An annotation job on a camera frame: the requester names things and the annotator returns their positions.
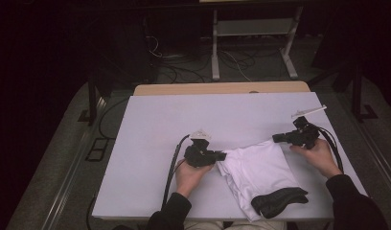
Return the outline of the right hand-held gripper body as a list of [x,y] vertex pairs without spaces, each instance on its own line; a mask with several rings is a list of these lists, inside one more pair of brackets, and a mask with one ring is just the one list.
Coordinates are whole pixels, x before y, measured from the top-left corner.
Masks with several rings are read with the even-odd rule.
[[315,146],[315,141],[319,137],[319,127],[310,123],[306,115],[325,110],[327,107],[323,104],[317,108],[306,110],[297,110],[291,116],[294,119],[293,124],[296,127],[290,134],[288,141],[294,146],[305,146],[308,150]]

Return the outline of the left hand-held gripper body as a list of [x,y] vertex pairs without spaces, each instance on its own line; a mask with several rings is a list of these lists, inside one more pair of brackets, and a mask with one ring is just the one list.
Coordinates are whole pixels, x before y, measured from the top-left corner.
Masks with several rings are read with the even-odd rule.
[[184,157],[190,166],[195,168],[213,165],[217,159],[211,150],[208,150],[211,136],[203,129],[190,135],[192,144],[185,149]]

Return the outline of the white shorts with black waistband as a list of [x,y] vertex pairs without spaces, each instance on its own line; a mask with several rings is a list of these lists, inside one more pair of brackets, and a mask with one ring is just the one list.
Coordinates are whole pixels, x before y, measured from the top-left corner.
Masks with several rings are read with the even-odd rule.
[[219,171],[249,221],[272,219],[290,204],[309,202],[308,192],[301,188],[281,147],[272,140],[224,153]]

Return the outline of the person's left hand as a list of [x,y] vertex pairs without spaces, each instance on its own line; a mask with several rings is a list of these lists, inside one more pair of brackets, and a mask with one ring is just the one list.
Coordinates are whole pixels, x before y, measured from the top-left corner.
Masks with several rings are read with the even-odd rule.
[[195,168],[185,159],[180,160],[175,168],[176,191],[188,198],[198,186],[203,176],[213,169],[213,165]]

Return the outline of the person's right hand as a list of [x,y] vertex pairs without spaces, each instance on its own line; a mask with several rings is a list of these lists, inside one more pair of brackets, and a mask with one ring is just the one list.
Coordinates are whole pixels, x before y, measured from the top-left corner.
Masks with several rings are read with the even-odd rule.
[[290,146],[289,149],[302,155],[326,178],[342,174],[342,171],[334,162],[328,142],[323,139],[317,139],[312,149],[305,149],[299,146]]

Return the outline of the white foam board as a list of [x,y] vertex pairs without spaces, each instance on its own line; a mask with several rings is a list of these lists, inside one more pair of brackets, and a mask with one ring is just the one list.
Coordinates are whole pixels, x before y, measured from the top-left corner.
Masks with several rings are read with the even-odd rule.
[[[133,96],[111,153],[93,209],[100,219],[146,219],[162,206],[174,158],[191,145],[190,135],[203,129],[209,150],[233,150],[294,129],[297,110],[320,107],[312,93]],[[330,129],[325,111],[308,115],[311,123]],[[308,203],[290,204],[279,220],[332,219],[333,199],[324,177],[306,160],[278,144]],[[218,163],[192,192],[193,220],[247,220],[221,175]]]

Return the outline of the black metal stand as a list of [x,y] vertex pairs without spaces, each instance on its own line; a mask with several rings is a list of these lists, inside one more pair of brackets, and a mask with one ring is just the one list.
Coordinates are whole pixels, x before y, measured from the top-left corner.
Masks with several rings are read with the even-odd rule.
[[377,119],[378,115],[371,105],[361,103],[362,73],[359,64],[355,67],[353,77],[352,112],[355,118],[362,123],[367,119]]
[[79,122],[87,122],[90,127],[94,125],[98,117],[98,104],[102,97],[99,85],[99,78],[95,74],[91,73],[88,76],[87,81],[88,108],[84,110],[79,116]]

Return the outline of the wooden table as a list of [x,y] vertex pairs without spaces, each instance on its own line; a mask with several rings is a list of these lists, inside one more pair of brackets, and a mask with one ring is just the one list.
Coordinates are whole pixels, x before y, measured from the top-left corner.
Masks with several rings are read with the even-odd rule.
[[156,95],[204,95],[310,92],[303,81],[257,81],[257,82],[209,82],[142,84],[135,88],[134,96]]

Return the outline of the person's legs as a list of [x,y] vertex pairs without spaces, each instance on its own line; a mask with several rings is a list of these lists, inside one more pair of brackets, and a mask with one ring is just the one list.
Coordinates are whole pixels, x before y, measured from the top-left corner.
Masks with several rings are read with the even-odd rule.
[[287,230],[284,221],[234,221],[225,227],[222,221],[185,221],[184,230]]

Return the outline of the white metal stand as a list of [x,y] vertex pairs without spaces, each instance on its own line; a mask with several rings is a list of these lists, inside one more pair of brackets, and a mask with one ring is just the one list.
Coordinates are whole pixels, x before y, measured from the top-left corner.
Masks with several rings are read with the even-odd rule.
[[289,52],[300,22],[303,7],[297,7],[290,18],[268,18],[268,19],[240,19],[240,20],[218,20],[218,12],[214,11],[211,67],[214,81],[219,80],[219,56],[218,38],[220,36],[248,36],[248,35],[285,35],[287,41],[280,49],[280,56],[286,66],[289,77],[292,80],[298,79]]

